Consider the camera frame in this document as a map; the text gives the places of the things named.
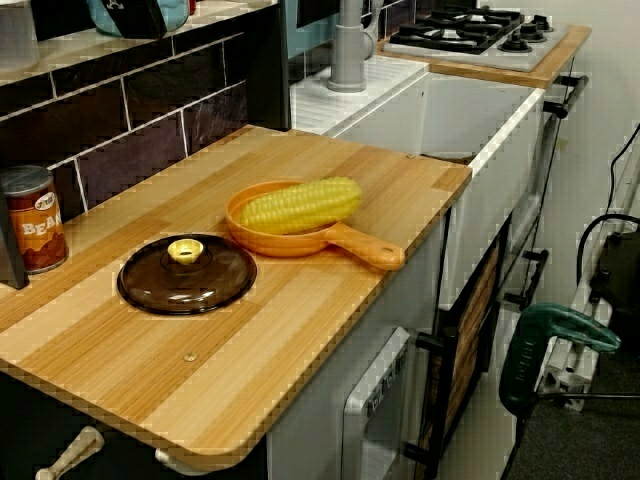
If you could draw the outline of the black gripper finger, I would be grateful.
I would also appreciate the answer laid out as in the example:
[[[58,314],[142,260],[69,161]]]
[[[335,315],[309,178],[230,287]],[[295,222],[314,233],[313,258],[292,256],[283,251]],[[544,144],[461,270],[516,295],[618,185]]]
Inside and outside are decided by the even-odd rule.
[[[110,0],[106,11],[124,38],[159,39],[167,33],[156,0]]]

